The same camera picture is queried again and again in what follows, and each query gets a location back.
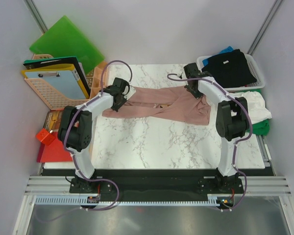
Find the white t shirt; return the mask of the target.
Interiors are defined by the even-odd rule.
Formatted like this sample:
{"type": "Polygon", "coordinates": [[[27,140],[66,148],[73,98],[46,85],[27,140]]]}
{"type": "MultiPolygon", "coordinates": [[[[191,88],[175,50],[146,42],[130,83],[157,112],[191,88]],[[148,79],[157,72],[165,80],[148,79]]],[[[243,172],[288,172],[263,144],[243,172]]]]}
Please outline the white t shirt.
{"type": "Polygon", "coordinates": [[[257,91],[230,93],[232,97],[244,97],[247,100],[248,114],[252,124],[257,124],[272,118],[271,112],[266,108],[262,95],[257,91]]]}

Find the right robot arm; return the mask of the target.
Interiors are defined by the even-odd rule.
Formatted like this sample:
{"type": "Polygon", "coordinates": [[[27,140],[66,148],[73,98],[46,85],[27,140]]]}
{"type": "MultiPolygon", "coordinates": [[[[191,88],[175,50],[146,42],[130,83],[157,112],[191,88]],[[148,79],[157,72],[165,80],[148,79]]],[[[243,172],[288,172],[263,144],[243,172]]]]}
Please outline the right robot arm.
{"type": "Polygon", "coordinates": [[[187,79],[186,90],[195,98],[206,96],[217,108],[216,130],[221,137],[220,162],[213,178],[200,178],[202,193],[243,193],[236,168],[238,141],[249,129],[250,119],[245,98],[235,98],[222,88],[208,72],[200,72],[196,63],[184,66],[181,78],[187,79]]]}

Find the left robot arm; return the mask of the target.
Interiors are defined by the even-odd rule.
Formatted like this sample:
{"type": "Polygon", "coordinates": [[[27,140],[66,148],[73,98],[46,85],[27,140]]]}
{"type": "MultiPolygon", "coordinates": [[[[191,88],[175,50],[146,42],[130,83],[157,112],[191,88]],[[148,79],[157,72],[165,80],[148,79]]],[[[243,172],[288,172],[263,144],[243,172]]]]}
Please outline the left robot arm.
{"type": "Polygon", "coordinates": [[[117,112],[135,93],[136,89],[128,81],[116,77],[112,85],[103,88],[95,97],[63,110],[58,139],[69,152],[75,174],[82,178],[80,185],[86,192],[94,192],[98,187],[97,179],[92,177],[95,169],[89,150],[97,117],[108,109],[117,112]]]}

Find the pink t shirt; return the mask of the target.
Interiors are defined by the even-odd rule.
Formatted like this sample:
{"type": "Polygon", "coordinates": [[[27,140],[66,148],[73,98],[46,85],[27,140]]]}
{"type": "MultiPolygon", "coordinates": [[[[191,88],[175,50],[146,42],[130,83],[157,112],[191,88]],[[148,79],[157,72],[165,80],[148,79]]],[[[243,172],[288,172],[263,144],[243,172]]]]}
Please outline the pink t shirt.
{"type": "Polygon", "coordinates": [[[208,125],[211,106],[206,97],[198,99],[183,86],[149,89],[136,87],[136,93],[119,110],[107,109],[106,118],[162,118],[193,125],[208,125]]]}

